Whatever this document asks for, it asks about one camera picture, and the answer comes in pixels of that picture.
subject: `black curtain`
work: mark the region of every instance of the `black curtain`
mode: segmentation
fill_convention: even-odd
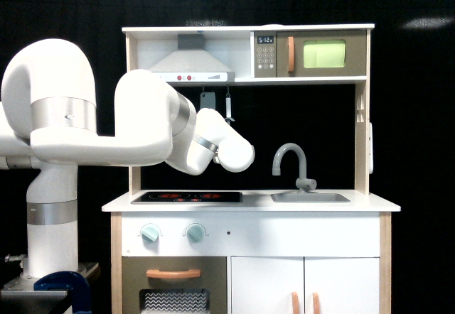
[[[374,23],[370,191],[402,206],[392,216],[392,309],[454,307],[451,288],[454,196],[455,0],[0,0],[0,72],[28,44],[63,38],[87,55],[97,83],[99,135],[114,135],[113,99],[126,72],[124,26],[260,26]],[[202,88],[180,87],[198,108]],[[224,114],[224,87],[215,92]],[[200,177],[165,164],[144,168],[143,188],[294,188],[297,161],[271,176],[274,152],[300,144],[320,188],[353,188],[354,86],[231,87],[232,124],[256,149],[244,173],[209,166]],[[33,170],[0,171],[0,256],[26,252],[26,189]],[[126,168],[81,167],[80,260],[97,261],[93,313],[110,313],[109,214],[101,206],[127,191]],[[2,283],[11,272],[0,269]]]

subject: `blue clamp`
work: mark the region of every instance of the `blue clamp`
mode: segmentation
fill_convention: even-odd
[[[35,291],[67,290],[71,295],[74,314],[92,314],[90,286],[87,280],[74,271],[58,271],[37,280]]]

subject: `gray faucet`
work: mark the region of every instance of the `gray faucet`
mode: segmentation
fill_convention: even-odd
[[[310,190],[314,190],[316,188],[316,181],[314,179],[307,179],[306,178],[306,157],[304,151],[300,148],[300,146],[296,144],[284,144],[278,151],[275,153],[275,157],[273,158],[273,166],[272,166],[272,175],[281,175],[282,170],[280,165],[282,163],[283,155],[287,151],[294,151],[296,152],[297,156],[299,157],[299,179],[296,180],[296,187],[298,187],[301,191],[308,192]]]

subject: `knob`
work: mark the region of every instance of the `knob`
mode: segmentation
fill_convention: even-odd
[[[155,242],[159,237],[159,228],[155,224],[147,224],[141,229],[141,236],[146,242]]]
[[[190,242],[197,243],[203,240],[205,229],[200,224],[192,224],[186,229],[186,237]]]

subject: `stovetop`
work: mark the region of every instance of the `stovetop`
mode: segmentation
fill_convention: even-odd
[[[155,202],[241,202],[242,193],[236,191],[184,191],[146,192],[131,204],[151,204]]]

